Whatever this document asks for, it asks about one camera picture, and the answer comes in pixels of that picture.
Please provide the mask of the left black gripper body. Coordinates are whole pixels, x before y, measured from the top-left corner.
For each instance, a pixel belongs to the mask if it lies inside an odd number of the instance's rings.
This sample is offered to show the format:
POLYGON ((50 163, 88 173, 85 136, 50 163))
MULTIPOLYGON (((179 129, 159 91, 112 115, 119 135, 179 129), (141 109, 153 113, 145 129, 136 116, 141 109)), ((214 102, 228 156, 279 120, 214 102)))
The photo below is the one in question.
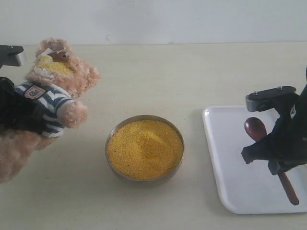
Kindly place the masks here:
POLYGON ((5 128, 42 134, 43 115, 44 107, 18 94, 9 78, 0 78, 0 123, 5 128))

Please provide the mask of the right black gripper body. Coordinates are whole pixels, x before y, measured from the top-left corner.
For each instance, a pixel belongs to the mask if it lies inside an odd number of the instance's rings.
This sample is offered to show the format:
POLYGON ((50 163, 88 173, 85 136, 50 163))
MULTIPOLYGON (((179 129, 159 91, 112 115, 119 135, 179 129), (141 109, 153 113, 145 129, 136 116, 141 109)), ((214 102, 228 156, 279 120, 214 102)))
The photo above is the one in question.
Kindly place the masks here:
POLYGON ((271 132, 275 156, 268 168, 273 175, 307 163, 307 88, 291 96, 287 110, 280 114, 271 132))

